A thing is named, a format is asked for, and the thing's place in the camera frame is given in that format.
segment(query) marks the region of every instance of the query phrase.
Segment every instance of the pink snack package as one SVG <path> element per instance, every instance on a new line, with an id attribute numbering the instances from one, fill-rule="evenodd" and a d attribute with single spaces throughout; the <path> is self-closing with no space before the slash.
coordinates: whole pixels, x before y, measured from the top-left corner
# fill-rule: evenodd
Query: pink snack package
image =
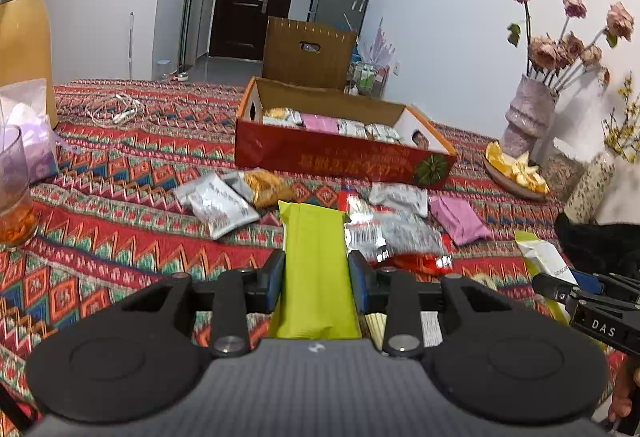
<path id="1" fill-rule="evenodd" d="M 464 198 L 435 195 L 429 197 L 429 207 L 456 245 L 491 238 L 491 231 Z"/>
<path id="2" fill-rule="evenodd" d="M 324 117 L 314 113 L 301 113 L 305 128 L 314 132 L 338 133 L 338 120 L 334 117 Z"/>

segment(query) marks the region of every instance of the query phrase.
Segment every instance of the table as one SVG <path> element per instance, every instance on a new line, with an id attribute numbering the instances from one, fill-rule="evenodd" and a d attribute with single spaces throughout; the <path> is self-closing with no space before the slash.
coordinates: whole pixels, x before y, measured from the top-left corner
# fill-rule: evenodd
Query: table
<path id="1" fill-rule="evenodd" d="M 143 116 L 122 127 L 95 126 L 85 108 L 117 92 L 139 99 Z M 24 360 L 48 335 L 162 276 L 184 271 L 194 279 L 216 279 L 227 269 L 259 267 L 272 248 L 282 247 L 277 211 L 263 211 L 258 223 L 214 242 L 171 192 L 204 172 L 235 168 L 234 125 L 242 93 L 215 84 L 115 80 L 56 88 L 57 131 L 82 152 L 61 150 L 60 175 L 33 187 L 36 237 L 21 250 L 0 253 L 0 380 L 15 395 L 32 401 Z M 530 287 L 513 230 L 557 244 L 553 221 L 561 204 L 507 194 L 482 167 L 489 138 L 437 127 L 460 154 L 442 193 L 468 199 L 494 237 L 457 248 L 456 271 L 548 313 Z M 355 186 L 364 197 L 369 193 L 363 181 L 284 176 L 299 202 L 336 207 L 342 184 Z M 250 316 L 252 340 L 267 328 L 265 316 Z M 199 313 L 193 340 L 206 345 L 208 338 L 209 316 Z M 613 374 L 622 354 L 609 350 L 607 359 Z M 0 437 L 11 430 L 3 415 Z"/>

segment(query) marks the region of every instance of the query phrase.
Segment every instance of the brown plate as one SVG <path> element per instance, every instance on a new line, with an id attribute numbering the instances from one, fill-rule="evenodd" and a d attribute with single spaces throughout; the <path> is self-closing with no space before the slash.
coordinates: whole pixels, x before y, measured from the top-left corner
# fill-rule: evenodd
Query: brown plate
<path id="1" fill-rule="evenodd" d="M 510 194 L 516 195 L 516 197 L 526 198 L 527 200 L 538 200 L 543 201 L 546 200 L 545 193 L 532 192 L 528 188 L 523 188 L 517 182 L 508 179 L 497 169 L 491 166 L 491 163 L 486 159 L 486 157 L 482 158 L 484 160 L 484 168 L 486 172 L 489 173 L 489 176 L 494 180 L 496 184 L 502 186 L 505 190 L 510 192 Z"/>

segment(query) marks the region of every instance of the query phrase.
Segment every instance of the door handle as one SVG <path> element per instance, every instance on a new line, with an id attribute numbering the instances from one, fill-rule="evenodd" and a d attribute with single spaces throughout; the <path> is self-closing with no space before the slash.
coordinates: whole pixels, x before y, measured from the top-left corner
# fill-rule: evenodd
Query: door handle
<path id="1" fill-rule="evenodd" d="M 262 14 L 267 13 L 267 7 L 269 5 L 269 0 L 258 0 L 262 2 Z"/>

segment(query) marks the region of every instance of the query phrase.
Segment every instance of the glass cup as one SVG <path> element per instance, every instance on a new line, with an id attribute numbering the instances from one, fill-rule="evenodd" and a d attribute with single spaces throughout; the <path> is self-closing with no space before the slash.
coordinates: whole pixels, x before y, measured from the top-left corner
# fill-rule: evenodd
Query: glass cup
<path id="1" fill-rule="evenodd" d="M 0 139 L 0 251 L 12 251 L 27 242 L 36 229 L 29 191 L 29 170 L 22 146 L 22 132 L 7 126 Z"/>

